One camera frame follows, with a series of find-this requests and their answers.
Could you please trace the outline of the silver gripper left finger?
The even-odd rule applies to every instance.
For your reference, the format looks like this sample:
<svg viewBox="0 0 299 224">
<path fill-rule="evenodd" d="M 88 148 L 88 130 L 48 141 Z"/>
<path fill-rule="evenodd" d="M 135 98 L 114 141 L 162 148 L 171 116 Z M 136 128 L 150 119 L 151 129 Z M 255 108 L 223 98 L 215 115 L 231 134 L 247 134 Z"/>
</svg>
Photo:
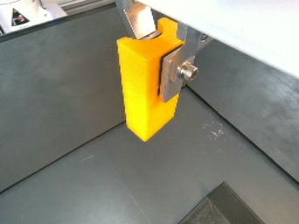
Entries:
<svg viewBox="0 0 299 224">
<path fill-rule="evenodd" d="M 132 39 L 148 40 L 160 35 L 151 8 L 138 0 L 116 0 L 116 7 Z"/>
</svg>

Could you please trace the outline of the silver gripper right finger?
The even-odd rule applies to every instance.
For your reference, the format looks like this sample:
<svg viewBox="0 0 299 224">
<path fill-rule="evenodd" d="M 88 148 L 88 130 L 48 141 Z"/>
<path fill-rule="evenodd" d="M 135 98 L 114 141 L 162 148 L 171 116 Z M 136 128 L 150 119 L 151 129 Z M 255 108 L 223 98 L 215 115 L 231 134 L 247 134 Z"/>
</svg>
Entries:
<svg viewBox="0 0 299 224">
<path fill-rule="evenodd" d="M 176 38 L 183 41 L 180 47 L 163 57 L 159 97 L 168 102 L 182 91 L 184 81 L 192 81 L 199 73 L 194 65 L 195 56 L 208 45 L 212 38 L 188 25 L 178 27 Z"/>
</svg>

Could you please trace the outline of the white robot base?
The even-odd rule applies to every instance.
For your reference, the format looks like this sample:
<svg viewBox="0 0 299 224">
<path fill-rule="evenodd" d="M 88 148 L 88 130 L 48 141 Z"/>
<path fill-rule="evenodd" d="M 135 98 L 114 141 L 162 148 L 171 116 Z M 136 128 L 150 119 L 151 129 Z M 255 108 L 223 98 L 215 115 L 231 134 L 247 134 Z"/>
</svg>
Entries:
<svg viewBox="0 0 299 224">
<path fill-rule="evenodd" d="M 56 3 L 0 0 L 0 36 L 67 16 Z"/>
</svg>

